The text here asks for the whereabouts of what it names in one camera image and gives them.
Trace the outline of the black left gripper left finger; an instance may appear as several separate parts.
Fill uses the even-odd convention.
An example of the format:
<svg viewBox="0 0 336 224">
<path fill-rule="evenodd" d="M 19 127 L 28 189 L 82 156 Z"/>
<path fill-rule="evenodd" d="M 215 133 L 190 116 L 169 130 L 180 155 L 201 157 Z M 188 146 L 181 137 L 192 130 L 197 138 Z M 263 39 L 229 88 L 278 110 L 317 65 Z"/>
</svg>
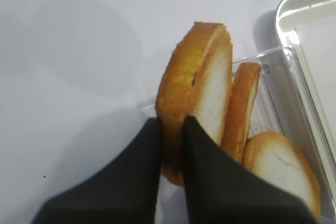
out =
<svg viewBox="0 0 336 224">
<path fill-rule="evenodd" d="M 158 118 L 81 184 L 47 200 L 33 223 L 154 223 L 162 159 Z"/>
</svg>

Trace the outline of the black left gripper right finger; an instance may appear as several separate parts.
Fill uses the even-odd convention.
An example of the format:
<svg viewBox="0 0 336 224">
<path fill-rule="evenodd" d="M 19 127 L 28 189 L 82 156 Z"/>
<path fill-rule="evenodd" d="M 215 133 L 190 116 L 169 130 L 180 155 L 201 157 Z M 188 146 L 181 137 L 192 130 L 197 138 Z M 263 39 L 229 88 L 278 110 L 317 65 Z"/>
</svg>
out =
<svg viewBox="0 0 336 224">
<path fill-rule="evenodd" d="M 193 116 L 183 124 L 183 177 L 190 223 L 317 223 L 298 197 L 233 161 Z"/>
</svg>

